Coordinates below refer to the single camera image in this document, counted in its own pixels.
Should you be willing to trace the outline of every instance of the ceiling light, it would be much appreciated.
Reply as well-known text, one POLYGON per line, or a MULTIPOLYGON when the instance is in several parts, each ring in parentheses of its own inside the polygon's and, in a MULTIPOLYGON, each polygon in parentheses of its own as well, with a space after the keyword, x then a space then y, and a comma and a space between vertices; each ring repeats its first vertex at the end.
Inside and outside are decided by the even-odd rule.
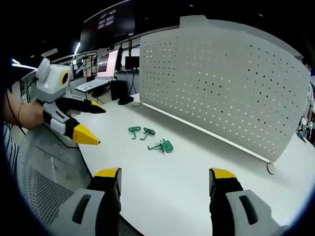
POLYGON ((78 52, 78 50, 79 50, 79 47, 80 47, 80 42, 78 42, 78 45, 77 45, 77 47, 75 48, 74 54, 77 54, 77 52, 78 52))
POLYGON ((17 60, 15 60, 15 59, 13 59, 13 58, 12 58, 12 61, 13 61, 14 63, 16 63, 16 64, 20 64, 17 60))
POLYGON ((37 68, 35 68, 35 67, 28 66, 28 65, 16 64, 16 63, 13 63, 12 66, 22 67, 22 68, 27 68, 27 69, 32 69, 32 70, 37 70, 37 68))

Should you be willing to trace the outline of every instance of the robotic arm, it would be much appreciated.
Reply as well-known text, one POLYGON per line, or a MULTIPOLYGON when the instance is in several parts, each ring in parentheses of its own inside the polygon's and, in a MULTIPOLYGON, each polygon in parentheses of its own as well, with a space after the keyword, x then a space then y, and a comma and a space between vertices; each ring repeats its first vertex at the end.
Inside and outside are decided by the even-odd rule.
POLYGON ((50 64, 44 58, 36 72, 35 96, 43 103, 43 116, 46 123, 61 135, 66 135, 80 144, 98 145, 99 139, 84 125, 69 116, 67 110, 90 113, 105 113, 96 102, 75 95, 66 95, 70 67, 50 64))

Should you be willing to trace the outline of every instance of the green clip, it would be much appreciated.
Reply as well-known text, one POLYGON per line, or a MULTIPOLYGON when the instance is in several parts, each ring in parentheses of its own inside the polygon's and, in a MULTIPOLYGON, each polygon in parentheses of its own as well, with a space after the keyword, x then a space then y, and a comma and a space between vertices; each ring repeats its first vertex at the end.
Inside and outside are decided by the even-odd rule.
POLYGON ((160 142, 161 143, 157 146, 154 146, 154 147, 148 146, 148 150, 153 150, 153 149, 159 148, 162 151, 165 151, 166 153, 170 153, 174 149, 174 147, 170 141, 163 139, 163 141, 160 140, 160 142))
POLYGON ((137 138, 136 132, 137 132, 137 131, 140 131, 140 130, 141 130, 141 127, 140 127, 140 126, 135 126, 135 127, 130 127, 130 128, 128 128, 128 131, 131 132, 131 133, 133 133, 133 135, 134 135, 134 138, 132 138, 132 140, 135 140, 135 139, 137 138))
POLYGON ((142 141, 147 138, 148 134, 151 134, 151 135, 155 135, 156 134, 156 132, 154 130, 152 130, 152 129, 143 128, 143 130, 144 130, 145 136, 144 136, 143 139, 140 139, 142 141))

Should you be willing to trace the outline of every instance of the pegboard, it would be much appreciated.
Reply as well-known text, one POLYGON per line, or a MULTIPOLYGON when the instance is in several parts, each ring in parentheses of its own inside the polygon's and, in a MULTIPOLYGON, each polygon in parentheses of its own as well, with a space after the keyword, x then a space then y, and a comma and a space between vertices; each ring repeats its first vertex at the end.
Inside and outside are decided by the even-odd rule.
POLYGON ((291 54, 240 31, 180 25, 141 38, 142 102, 271 161, 295 132, 309 77, 291 54))

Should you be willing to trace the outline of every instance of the large screen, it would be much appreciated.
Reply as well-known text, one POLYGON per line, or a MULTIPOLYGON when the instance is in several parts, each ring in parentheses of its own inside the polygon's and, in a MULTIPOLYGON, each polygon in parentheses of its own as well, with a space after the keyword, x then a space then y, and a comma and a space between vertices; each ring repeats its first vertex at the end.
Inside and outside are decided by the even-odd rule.
POLYGON ((117 61, 118 50, 111 51, 99 57, 97 77, 113 77, 117 61))
POLYGON ((83 23, 79 52, 110 47, 134 32, 133 1, 124 1, 83 23))

